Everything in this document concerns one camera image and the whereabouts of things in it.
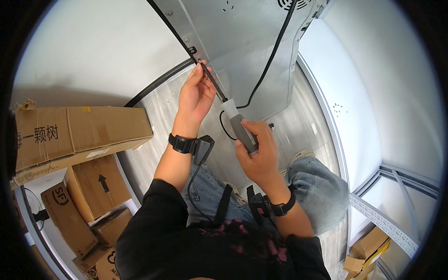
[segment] hand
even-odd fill
[[[172,134],[174,136],[178,134],[185,138],[196,138],[199,127],[213,104],[215,95],[215,86],[204,73],[201,64],[197,63],[181,88],[179,110]]]
[[[269,196],[273,188],[285,185],[278,172],[277,145],[266,122],[243,120],[242,123],[244,127],[257,136],[258,153],[249,156],[244,145],[240,140],[237,140],[235,155],[244,173]]]

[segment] gray screwdriver handle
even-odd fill
[[[237,139],[243,143],[249,155],[255,155],[258,153],[258,140],[253,133],[248,131],[243,126],[241,123],[243,119],[243,116],[238,114],[230,119],[230,124],[232,125],[233,132],[235,133]]]

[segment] pant leg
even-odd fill
[[[191,176],[197,169],[197,165],[192,165],[190,174],[188,176],[187,184],[183,189],[181,196],[184,199],[188,207],[188,220],[187,225],[196,223],[201,220],[206,220],[194,207],[188,199],[187,187],[190,182]],[[201,165],[200,170],[193,179],[193,183],[190,186],[191,200],[195,203],[205,215],[210,219],[214,219],[216,210],[218,209],[219,202],[223,195],[225,184],[216,179],[211,170],[208,168],[207,163]],[[241,219],[251,223],[255,223],[255,220],[250,212],[249,205],[240,206],[236,201],[235,194],[232,192],[230,197],[230,203],[227,209],[226,220]]]
[[[320,235],[342,221],[349,207],[349,186],[315,157],[299,157],[286,170],[296,200]]]

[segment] black wrist strap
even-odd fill
[[[288,213],[288,211],[294,206],[294,204],[296,203],[296,196],[294,195],[294,192],[291,191],[291,198],[289,199],[289,201],[284,204],[271,204],[271,202],[269,202],[271,205],[271,209],[272,212],[274,213],[274,216],[284,216]]]
[[[179,135],[176,135],[174,137],[171,133],[168,137],[168,142],[172,145],[172,148],[181,154],[193,153],[193,151],[191,151],[191,148],[195,140],[196,139],[186,139]]]

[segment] shoe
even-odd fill
[[[225,182],[225,181],[223,181],[223,183],[232,187],[233,192],[235,193],[235,196],[237,197],[237,202],[240,206],[247,204],[247,201],[241,196],[240,191],[237,189],[237,187],[235,187],[234,184]]]
[[[293,164],[293,162],[300,158],[301,156],[312,156],[312,157],[316,157],[316,155],[311,152],[310,150],[301,150],[300,152],[296,153],[296,155],[293,157],[293,159],[291,160],[291,162],[289,163],[289,165]],[[280,170],[280,175],[284,178],[286,176],[286,170],[288,169],[288,167],[285,167],[284,169]]]

